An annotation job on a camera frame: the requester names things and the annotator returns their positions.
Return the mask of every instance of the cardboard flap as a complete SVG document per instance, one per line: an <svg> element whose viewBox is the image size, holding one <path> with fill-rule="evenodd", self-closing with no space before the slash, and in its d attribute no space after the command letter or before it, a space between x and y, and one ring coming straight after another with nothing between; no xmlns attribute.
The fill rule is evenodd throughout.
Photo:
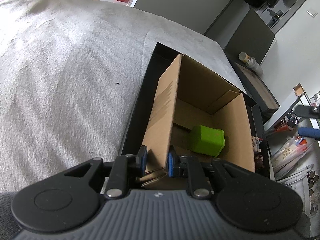
<svg viewBox="0 0 320 240"><path fill-rule="evenodd" d="M198 161L200 161L202 163L209 163L214 159L212 156L209 156L209 155L195 153L195 152L187 150L186 148L183 148L183 147L179 147L179 146L175 146L175 145L173 145L173 146L174 146L174 149L176 150L176 154L178 156L182 156L182 155L194 156L194 157L197 157Z"/></svg>
<svg viewBox="0 0 320 240"><path fill-rule="evenodd" d="M243 95L238 95L212 115L212 122L224 131L225 136L225 147L219 158L255 172L251 129Z"/></svg>
<svg viewBox="0 0 320 240"><path fill-rule="evenodd" d="M177 97L181 57L182 55L179 54L175 58L158 81L149 123L142 142L148 149L147 172L165 166Z"/></svg>
<svg viewBox="0 0 320 240"><path fill-rule="evenodd" d="M207 113L214 114L220 108L223 108L226 104L235 99L240 93L232 90L227 91L222 97L218 98L210 106L208 106Z"/></svg>
<svg viewBox="0 0 320 240"><path fill-rule="evenodd" d="M212 127L212 117L208 113L177 98L173 122L191 130L195 125Z"/></svg>
<svg viewBox="0 0 320 240"><path fill-rule="evenodd" d="M186 55L182 56L178 85L179 99L206 111L209 104L229 90L240 93L238 88L217 73Z"/></svg>
<svg viewBox="0 0 320 240"><path fill-rule="evenodd" d="M138 178L137 180L141 183L146 183L149 181L152 181L155 178L161 177L161 176L165 176L167 174L166 169L159 169L157 171L150 171L148 173L145 174L145 176L143 176L142 178Z"/></svg>
<svg viewBox="0 0 320 240"><path fill-rule="evenodd" d="M150 190L185 190L186 184L185 178L169 178L164 175L142 184L142 187Z"/></svg>

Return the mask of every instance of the plastic bag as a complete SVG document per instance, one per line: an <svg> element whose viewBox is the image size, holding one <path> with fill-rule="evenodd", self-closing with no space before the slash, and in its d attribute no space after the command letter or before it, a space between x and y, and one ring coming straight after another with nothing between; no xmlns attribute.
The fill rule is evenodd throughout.
<svg viewBox="0 0 320 240"><path fill-rule="evenodd" d="M275 179L281 179L300 160L308 150L309 144L303 137L290 138L275 155L271 157Z"/></svg>

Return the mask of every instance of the cardboard tube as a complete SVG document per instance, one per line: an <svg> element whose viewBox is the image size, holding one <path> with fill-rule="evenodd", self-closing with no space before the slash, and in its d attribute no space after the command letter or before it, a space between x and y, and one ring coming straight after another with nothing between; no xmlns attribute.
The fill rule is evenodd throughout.
<svg viewBox="0 0 320 240"><path fill-rule="evenodd" d="M314 170L309 171L309 178L313 179L316 175L316 172Z"/></svg>
<svg viewBox="0 0 320 240"><path fill-rule="evenodd" d="M243 63L247 63L249 61L250 57L245 52L241 52L239 54L239 60L241 60Z"/></svg>
<svg viewBox="0 0 320 240"><path fill-rule="evenodd" d="M313 181L314 181L314 182L318 182L318 180L319 180L319 175L316 174L316 175L313 177Z"/></svg>
<svg viewBox="0 0 320 240"><path fill-rule="evenodd" d="M312 188L314 186L314 184L315 183L312 180L310 180L309 183L308 183L309 188Z"/></svg>

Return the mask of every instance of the cylindrical container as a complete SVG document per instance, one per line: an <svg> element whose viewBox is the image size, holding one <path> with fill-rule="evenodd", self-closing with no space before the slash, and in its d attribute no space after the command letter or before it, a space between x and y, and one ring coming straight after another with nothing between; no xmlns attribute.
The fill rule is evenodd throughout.
<svg viewBox="0 0 320 240"><path fill-rule="evenodd" d="M252 69L258 75L262 75L263 74L262 68L257 63L257 61L255 60L254 57L250 57L245 52L241 52L239 54L239 60L241 60L243 63L245 63L248 68Z"/></svg>
<svg viewBox="0 0 320 240"><path fill-rule="evenodd" d="M313 181L316 183L316 182L318 182L318 180L319 180L319 175L316 174L316 175L313 177Z"/></svg>
<svg viewBox="0 0 320 240"><path fill-rule="evenodd" d="M315 183L312 180L310 180L309 183L308 183L309 188L312 188L314 186L314 184Z"/></svg>
<svg viewBox="0 0 320 240"><path fill-rule="evenodd" d="M314 170L309 171L309 178L313 179L316 175L316 172Z"/></svg>

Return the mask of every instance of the metal screw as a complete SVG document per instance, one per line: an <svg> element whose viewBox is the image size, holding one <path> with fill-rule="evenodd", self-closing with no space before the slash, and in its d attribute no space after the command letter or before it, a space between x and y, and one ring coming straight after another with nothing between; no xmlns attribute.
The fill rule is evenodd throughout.
<svg viewBox="0 0 320 240"><path fill-rule="evenodd" d="M111 188L106 192L108 197L119 197L122 195L122 190L118 188Z"/></svg>
<svg viewBox="0 0 320 240"><path fill-rule="evenodd" d="M206 197L210 194L210 191L205 188L198 188L193 192L193 194L197 197Z"/></svg>

